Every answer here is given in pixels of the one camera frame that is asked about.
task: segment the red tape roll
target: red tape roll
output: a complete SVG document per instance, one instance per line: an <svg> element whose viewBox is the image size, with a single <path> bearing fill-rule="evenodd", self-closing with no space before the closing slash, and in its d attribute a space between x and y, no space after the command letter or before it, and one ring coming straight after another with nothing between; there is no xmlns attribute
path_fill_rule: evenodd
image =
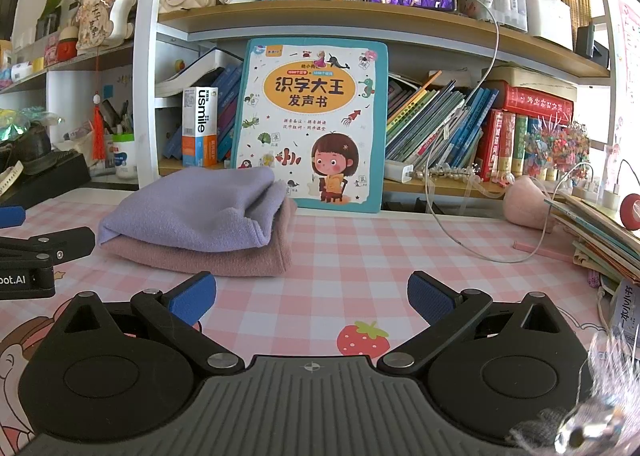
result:
<svg viewBox="0 0 640 456"><path fill-rule="evenodd" d="M629 194L622 200L620 220L627 230L640 229L640 195Z"/></svg>

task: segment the pink cloth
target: pink cloth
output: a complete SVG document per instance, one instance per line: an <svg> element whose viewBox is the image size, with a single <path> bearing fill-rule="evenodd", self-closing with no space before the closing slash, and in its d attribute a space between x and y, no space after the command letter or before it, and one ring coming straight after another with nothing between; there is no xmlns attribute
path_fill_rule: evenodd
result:
<svg viewBox="0 0 640 456"><path fill-rule="evenodd" d="M210 271L213 275L229 277L265 277L285 273L291 266L291 242L287 227L296 212L296 202L286 198L275 215L273 232L268 245L225 252L202 252L153 245L119 235L100 245L100 248L155 268L183 273Z"/></svg>

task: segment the pink plush toy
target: pink plush toy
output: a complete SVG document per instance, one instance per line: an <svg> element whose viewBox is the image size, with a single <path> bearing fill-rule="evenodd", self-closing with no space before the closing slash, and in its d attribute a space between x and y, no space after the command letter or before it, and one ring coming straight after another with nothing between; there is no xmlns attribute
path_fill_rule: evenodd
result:
<svg viewBox="0 0 640 456"><path fill-rule="evenodd" d="M545 195L542 190L531 178L521 176L516 178L514 184L507 188L502 209L507 221L530 229L542 230L545 226L549 205L545 203ZM552 229L553 222L549 219L546 231L551 232Z"/></svg>

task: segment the folded towel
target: folded towel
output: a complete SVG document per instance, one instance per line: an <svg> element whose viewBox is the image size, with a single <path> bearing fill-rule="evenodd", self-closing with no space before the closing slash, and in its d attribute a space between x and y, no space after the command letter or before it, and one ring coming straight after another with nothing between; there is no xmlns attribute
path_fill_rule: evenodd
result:
<svg viewBox="0 0 640 456"><path fill-rule="evenodd" d="M291 266L287 227L295 212L296 202L286 198L276 213L271 241L261 248L207 253L152 245L125 235L114 237L100 247L130 261L183 273L207 270L213 275L230 277L281 275Z"/></svg>
<svg viewBox="0 0 640 456"><path fill-rule="evenodd" d="M269 167L183 169L122 201L98 227L98 244L126 235L153 245L220 252L269 244L287 193Z"/></svg>

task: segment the pink checkered tablecloth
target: pink checkered tablecloth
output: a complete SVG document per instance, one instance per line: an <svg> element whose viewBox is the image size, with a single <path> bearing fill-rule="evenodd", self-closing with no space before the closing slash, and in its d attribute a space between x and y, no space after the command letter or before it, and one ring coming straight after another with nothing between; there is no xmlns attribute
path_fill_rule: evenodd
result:
<svg viewBox="0 0 640 456"><path fill-rule="evenodd" d="M89 226L110 205L46 201L28 212L23 226L4 235L29 237ZM433 218L297 215L292 224L293 266L283 277L217 278L215 305L201 320L203 332L246 362L253 354L337 355L337 338L355 321L372 323L398 346L426 327L406 298L412 271L424 270L460 291L481 289L495 301L519 301L532 290L548 294L583 343L598 327L595 290L587 272L567 262L534 256L518 264L483 261L453 243ZM491 256L517 257L515 240L535 244L539 232L489 219L446 221L465 244ZM124 301L156 287L168 290L188 275L142 266L96 248L84 259L56 267L56 296L0 301L0 338L38 315L52 317L82 290L103 301Z"/></svg>

